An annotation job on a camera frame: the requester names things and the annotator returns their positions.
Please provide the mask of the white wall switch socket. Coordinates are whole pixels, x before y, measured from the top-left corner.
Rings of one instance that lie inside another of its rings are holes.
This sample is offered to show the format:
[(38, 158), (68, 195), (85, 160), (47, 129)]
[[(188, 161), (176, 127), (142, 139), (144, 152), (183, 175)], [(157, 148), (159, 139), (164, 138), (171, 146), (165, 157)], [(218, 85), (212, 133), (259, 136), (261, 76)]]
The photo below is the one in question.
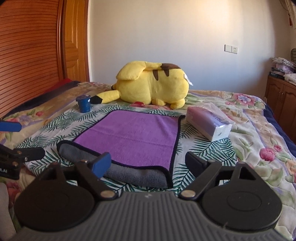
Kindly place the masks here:
[(238, 48), (231, 45), (224, 45), (224, 51), (228, 53), (238, 54)]

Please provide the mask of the white folded cloth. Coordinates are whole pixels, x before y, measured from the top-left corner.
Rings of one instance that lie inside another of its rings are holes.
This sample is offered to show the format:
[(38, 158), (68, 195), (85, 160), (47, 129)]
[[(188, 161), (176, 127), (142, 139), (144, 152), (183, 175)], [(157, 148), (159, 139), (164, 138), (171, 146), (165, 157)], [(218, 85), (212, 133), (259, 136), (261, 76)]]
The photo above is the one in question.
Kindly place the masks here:
[(296, 74), (295, 73), (285, 74), (284, 78), (286, 81), (296, 85)]

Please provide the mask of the floral curtain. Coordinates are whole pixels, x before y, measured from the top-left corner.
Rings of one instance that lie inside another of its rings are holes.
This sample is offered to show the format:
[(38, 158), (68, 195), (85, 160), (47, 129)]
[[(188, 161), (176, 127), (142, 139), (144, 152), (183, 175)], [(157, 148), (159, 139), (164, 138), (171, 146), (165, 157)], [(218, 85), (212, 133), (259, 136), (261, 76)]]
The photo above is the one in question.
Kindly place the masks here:
[(295, 27), (296, 3), (295, 0), (280, 0), (282, 7), (288, 12), (290, 25)]

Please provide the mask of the wooden sideboard cabinet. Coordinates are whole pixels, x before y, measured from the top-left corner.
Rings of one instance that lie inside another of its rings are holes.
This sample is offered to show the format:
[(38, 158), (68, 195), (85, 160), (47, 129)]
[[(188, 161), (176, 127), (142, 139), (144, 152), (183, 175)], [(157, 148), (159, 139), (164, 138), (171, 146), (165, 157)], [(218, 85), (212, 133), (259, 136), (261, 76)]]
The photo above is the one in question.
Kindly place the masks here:
[(264, 97), (279, 126), (295, 143), (295, 85), (269, 75)]

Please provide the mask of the pink tissue pack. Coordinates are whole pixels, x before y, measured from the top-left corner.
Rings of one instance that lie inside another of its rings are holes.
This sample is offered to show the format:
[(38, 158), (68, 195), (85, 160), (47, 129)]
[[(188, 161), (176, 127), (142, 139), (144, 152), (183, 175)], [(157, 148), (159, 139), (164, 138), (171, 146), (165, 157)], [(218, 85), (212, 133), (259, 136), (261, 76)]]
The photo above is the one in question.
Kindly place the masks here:
[(229, 137), (234, 121), (215, 104), (202, 102), (187, 108), (186, 120), (210, 142)]

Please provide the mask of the purple grey microfiber towel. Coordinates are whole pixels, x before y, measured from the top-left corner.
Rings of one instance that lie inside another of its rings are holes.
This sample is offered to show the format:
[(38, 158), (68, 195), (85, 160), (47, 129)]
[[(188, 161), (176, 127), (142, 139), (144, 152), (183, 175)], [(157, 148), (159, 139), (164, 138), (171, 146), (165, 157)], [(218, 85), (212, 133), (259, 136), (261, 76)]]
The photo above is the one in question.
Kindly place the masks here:
[(184, 116), (114, 110), (74, 140), (58, 142), (61, 157), (92, 161), (107, 152), (104, 176), (151, 188), (172, 188), (173, 168)]

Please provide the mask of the floral bed quilt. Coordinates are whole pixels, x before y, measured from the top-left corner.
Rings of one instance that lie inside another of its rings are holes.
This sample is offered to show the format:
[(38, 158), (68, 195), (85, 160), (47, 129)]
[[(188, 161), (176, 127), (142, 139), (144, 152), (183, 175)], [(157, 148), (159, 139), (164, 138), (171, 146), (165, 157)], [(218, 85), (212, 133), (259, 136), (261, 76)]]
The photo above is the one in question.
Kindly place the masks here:
[[(71, 109), (79, 111), (76, 96), (93, 95), (107, 90), (110, 90), (108, 84), (80, 83), (44, 104), (9, 114), (6, 120), (19, 122), (23, 128), (19, 133), (1, 133), (1, 143), (9, 148), (21, 148), (27, 138), (64, 112)], [(273, 113), (262, 99), (241, 93), (191, 90), (185, 106), (178, 110), (171, 110), (167, 106), (129, 104), (121, 100), (109, 104), (185, 114), (189, 106), (198, 106), (202, 102), (215, 104), (234, 121), (228, 138), (237, 162), (248, 163), (280, 197), (282, 213), (276, 230), (288, 240), (295, 240), (295, 144), (278, 126)], [(7, 188), (1, 195), (1, 199), (7, 202), (6, 210), (12, 210), (15, 200), (35, 177), (25, 165), (19, 180), (1, 178), (1, 185)]]

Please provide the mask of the red blanket edge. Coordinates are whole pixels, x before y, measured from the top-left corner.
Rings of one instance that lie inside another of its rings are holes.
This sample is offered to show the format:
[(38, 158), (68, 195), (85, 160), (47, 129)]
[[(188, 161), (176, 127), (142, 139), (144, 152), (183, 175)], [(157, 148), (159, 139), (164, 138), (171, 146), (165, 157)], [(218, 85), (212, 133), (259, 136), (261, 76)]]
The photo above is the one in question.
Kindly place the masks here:
[(69, 78), (65, 78), (62, 81), (59, 81), (54, 86), (47, 89), (43, 93), (43, 95), (46, 96), (46, 97), (55, 97), (55, 96), (58, 96), (58, 95), (62, 94), (66, 90), (69, 90), (69, 89), (75, 87), (76, 85), (77, 85), (76, 81), (73, 81), (73, 80), (71, 80)]

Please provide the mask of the wooden slatted wardrobe door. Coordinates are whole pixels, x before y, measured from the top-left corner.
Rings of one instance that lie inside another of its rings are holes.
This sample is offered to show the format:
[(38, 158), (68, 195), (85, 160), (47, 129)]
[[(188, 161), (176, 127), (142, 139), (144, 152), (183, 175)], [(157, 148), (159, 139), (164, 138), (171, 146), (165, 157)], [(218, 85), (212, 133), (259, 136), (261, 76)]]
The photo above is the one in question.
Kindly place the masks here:
[(63, 1), (1, 1), (1, 116), (64, 79)]

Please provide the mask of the blue cylindrical cup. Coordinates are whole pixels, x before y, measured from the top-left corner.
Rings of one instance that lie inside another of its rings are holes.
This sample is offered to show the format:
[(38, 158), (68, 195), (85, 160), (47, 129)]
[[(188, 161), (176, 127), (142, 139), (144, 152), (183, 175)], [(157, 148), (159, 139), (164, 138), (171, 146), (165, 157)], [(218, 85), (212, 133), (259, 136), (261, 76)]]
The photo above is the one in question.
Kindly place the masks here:
[(90, 98), (91, 98), (91, 96), (88, 94), (80, 95), (80, 96), (76, 97), (76, 101), (79, 106), (79, 111), (81, 113), (90, 112), (90, 109), (91, 109)]

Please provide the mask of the yellow pikachu plush toy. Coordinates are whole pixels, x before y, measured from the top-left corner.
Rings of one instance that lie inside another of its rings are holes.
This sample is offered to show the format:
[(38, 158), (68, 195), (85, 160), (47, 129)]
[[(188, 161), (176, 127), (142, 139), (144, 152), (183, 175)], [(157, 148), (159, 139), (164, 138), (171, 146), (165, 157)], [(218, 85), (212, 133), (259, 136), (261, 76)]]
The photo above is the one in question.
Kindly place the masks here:
[(192, 85), (175, 64), (132, 61), (121, 68), (111, 90), (91, 97), (90, 102), (101, 104), (121, 99), (157, 106), (169, 104), (170, 109), (180, 109)]

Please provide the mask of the stack of folded linens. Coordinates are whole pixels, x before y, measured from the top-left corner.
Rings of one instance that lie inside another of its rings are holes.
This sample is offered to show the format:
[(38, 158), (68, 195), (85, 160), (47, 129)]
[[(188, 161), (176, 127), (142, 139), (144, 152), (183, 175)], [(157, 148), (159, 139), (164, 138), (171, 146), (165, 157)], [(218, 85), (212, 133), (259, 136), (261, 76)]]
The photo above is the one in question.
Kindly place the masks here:
[(295, 63), (288, 61), (285, 58), (274, 57), (272, 59), (271, 73), (279, 76), (295, 73)]

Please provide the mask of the palm leaf print cloth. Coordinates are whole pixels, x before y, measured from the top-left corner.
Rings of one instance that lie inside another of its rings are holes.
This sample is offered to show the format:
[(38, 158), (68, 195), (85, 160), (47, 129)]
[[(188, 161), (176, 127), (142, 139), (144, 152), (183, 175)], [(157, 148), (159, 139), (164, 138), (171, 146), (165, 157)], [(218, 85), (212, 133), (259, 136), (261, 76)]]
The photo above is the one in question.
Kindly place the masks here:
[[(92, 108), (88, 113), (80, 113), (75, 109), (68, 110), (52, 120), (50, 123), (39, 129), (34, 135), (27, 138), (22, 144), (22, 148), (41, 147), (45, 150), (45, 156), (41, 160), (26, 163), (27, 168), (35, 175), (41, 174), (51, 163), (57, 162), (63, 167), (72, 166), (74, 163), (61, 157), (57, 144), (60, 141), (72, 141), (87, 128), (93, 126), (98, 120), (105, 117), (114, 110), (128, 110), (142, 113), (160, 114), (166, 116), (184, 116), (176, 111), (161, 109), (134, 108), (120, 106), (117, 104), (102, 104)], [(180, 136), (175, 156), (173, 168), (172, 188), (151, 188), (137, 186), (111, 178), (103, 177), (107, 186), (116, 192), (122, 191), (161, 191), (169, 190), (176, 193), (181, 192), (190, 183), (194, 176), (190, 173), (185, 164), (185, 155), (193, 152), (196, 156), (205, 161), (215, 160), (223, 166), (234, 166), (237, 162), (234, 149), (229, 138), (224, 138), (215, 142), (208, 141), (198, 130), (190, 125), (185, 116), (181, 121)]]

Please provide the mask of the wooden panel door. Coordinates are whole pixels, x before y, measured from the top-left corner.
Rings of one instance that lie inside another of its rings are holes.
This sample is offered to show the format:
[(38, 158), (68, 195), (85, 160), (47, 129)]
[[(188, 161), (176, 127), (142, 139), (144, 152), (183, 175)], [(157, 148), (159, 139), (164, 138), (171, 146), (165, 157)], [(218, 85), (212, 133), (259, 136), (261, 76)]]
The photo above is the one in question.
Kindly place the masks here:
[(88, 0), (64, 1), (62, 41), (65, 76), (90, 81), (88, 63)]

